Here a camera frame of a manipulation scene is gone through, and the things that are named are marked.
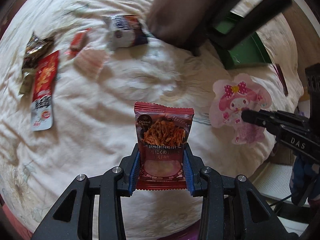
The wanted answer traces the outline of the blue gloved right hand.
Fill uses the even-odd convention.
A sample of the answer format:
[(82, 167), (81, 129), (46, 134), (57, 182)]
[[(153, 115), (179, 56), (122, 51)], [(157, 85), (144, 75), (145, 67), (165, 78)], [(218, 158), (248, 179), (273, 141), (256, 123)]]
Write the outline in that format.
[(291, 202), (303, 206), (319, 206), (319, 165), (297, 156), (290, 179)]

